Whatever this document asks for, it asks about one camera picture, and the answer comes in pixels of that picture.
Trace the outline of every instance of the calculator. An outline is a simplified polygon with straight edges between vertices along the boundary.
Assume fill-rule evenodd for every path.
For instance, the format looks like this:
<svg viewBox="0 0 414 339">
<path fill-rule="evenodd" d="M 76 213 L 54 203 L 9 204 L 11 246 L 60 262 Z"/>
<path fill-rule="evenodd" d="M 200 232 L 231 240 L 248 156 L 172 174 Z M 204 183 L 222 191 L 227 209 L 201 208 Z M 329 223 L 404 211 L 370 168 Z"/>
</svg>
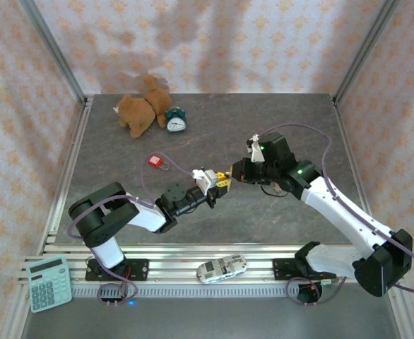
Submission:
<svg viewBox="0 0 414 339">
<path fill-rule="evenodd" d="M 37 261 L 26 268 L 31 311 L 45 311 L 72 300 L 69 267 L 64 256 Z"/>
</svg>

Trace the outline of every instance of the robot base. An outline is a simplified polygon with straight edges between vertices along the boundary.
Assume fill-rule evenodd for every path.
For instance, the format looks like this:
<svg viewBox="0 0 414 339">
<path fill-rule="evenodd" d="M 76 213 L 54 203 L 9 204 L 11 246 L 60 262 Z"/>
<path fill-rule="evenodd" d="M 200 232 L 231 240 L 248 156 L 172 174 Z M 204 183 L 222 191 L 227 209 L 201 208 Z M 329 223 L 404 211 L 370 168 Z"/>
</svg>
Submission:
<svg viewBox="0 0 414 339">
<path fill-rule="evenodd" d="M 149 272 L 149 260 L 147 259 L 125 259 L 115 267 L 111 268 L 113 273 L 125 276 L 126 269 L 131 269 L 129 280 L 132 281 L 147 281 Z M 120 281 L 106 273 L 96 259 L 88 261 L 86 268 L 86 281 Z"/>
</svg>

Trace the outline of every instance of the brown stuffed animal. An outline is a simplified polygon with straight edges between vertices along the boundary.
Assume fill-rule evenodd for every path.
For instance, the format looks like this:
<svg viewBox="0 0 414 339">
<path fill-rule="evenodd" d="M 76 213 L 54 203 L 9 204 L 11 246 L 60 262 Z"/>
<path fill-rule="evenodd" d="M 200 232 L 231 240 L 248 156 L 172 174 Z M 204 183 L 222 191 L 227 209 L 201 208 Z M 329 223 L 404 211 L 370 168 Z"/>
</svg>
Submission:
<svg viewBox="0 0 414 339">
<path fill-rule="evenodd" d="M 154 77 L 146 75 L 144 82 L 149 87 L 149 91 L 144 97 L 125 95 L 117 105 L 119 125 L 129 126 L 132 138 L 141 136 L 153 123 L 155 117 L 157 117 L 160 127 L 165 128 L 165 113 L 172 104 L 169 93 L 155 85 Z"/>
</svg>

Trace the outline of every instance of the alarm clock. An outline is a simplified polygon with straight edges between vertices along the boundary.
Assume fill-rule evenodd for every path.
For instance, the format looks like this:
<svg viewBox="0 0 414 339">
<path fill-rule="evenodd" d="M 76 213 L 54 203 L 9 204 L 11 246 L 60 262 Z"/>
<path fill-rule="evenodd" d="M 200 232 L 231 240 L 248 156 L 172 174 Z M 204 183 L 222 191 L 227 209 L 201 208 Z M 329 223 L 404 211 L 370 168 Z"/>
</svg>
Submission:
<svg viewBox="0 0 414 339">
<path fill-rule="evenodd" d="M 185 111 L 180 107 L 171 107 L 166 111 L 166 129 L 170 133 L 182 132 L 187 129 Z"/>
</svg>

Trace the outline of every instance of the clock face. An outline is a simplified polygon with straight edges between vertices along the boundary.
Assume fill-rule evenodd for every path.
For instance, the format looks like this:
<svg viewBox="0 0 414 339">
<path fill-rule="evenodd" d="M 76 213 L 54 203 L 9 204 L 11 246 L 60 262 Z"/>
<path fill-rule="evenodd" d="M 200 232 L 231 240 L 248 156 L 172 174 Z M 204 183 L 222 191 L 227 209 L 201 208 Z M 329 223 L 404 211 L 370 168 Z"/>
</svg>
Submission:
<svg viewBox="0 0 414 339">
<path fill-rule="evenodd" d="M 174 117 L 167 123 L 167 130 L 170 132 L 178 132 L 183 131 L 187 125 L 185 124 L 185 121 L 178 117 Z"/>
</svg>

